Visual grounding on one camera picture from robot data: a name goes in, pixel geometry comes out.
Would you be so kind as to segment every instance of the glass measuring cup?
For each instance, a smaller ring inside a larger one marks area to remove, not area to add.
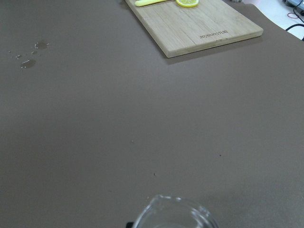
[[[184,198],[157,195],[132,228],[219,228],[200,204]]]

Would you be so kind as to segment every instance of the white floor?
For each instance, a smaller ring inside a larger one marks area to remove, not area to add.
[[[302,24],[299,19],[292,19],[287,16],[288,13],[293,13],[293,8],[286,6],[282,0],[243,0],[243,2],[254,4],[266,17],[283,29],[287,29],[293,24]],[[299,39],[304,37],[304,27],[297,26],[288,32]]]

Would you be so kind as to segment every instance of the table surface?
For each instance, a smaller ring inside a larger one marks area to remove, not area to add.
[[[0,227],[124,228],[161,193],[302,228],[303,42],[227,3],[263,35],[167,59],[124,1],[2,1]]]

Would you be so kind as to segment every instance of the water spill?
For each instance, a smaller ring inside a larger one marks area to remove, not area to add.
[[[36,61],[33,59],[29,59],[23,63],[21,63],[21,68],[30,68],[35,65]]]
[[[46,49],[48,48],[49,43],[46,43],[44,41],[39,41],[35,44],[35,49]]]

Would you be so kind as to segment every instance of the bamboo cutting board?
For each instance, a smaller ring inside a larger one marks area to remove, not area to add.
[[[259,37],[263,29],[222,0],[200,0],[193,8],[174,0],[137,7],[126,0],[168,58]]]

